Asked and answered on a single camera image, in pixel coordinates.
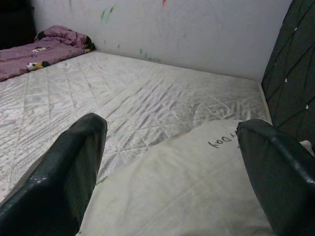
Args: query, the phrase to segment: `pillow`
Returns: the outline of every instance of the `pillow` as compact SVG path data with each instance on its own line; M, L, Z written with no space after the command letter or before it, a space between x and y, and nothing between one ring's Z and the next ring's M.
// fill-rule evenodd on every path
M309 151L309 153L314 156L314 152L313 152L313 145L310 141L308 140L304 140L301 141L300 144L307 150Z
M217 120L153 146L95 188L80 236L272 236L235 130Z

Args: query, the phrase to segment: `quilted mattress cover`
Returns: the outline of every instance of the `quilted mattress cover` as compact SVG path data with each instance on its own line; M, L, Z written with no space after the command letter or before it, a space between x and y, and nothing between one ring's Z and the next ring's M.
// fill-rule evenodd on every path
M206 120L268 120L256 81L91 52L0 82L0 201L89 112L108 122L98 180Z

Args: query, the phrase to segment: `white mattress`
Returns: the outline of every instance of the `white mattress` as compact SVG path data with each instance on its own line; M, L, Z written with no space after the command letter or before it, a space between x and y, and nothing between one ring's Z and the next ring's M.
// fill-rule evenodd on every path
M206 120L267 120L256 81L92 52L0 82L0 201L79 117L108 122L98 180Z

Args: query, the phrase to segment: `purple blanket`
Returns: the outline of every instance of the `purple blanket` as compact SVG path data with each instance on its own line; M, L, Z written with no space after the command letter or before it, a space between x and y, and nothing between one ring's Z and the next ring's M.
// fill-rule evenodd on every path
M63 26L52 26L39 33L35 42L0 50L0 81L40 69L94 49L84 34Z

